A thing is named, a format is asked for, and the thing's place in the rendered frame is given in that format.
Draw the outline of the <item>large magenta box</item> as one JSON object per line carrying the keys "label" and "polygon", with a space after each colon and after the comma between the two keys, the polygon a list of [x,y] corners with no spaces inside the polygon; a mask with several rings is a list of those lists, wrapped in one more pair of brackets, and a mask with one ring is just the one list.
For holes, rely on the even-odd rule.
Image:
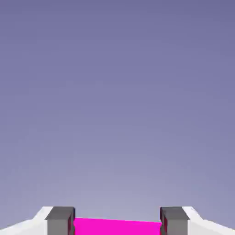
{"label": "large magenta box", "polygon": [[74,235],[160,235],[160,222],[75,218]]}

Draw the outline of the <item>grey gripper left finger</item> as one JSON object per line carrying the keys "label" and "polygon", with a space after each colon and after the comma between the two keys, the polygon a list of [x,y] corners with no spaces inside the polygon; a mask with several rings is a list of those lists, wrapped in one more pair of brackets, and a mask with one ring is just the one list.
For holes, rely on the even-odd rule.
{"label": "grey gripper left finger", "polygon": [[0,235],[75,235],[74,207],[43,206],[32,219],[0,229]]}

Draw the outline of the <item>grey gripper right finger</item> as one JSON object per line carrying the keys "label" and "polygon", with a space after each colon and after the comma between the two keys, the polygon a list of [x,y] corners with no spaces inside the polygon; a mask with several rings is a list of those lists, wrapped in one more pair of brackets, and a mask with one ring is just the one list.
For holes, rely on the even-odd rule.
{"label": "grey gripper right finger", "polygon": [[203,219],[192,206],[160,207],[159,235],[235,235],[235,230]]}

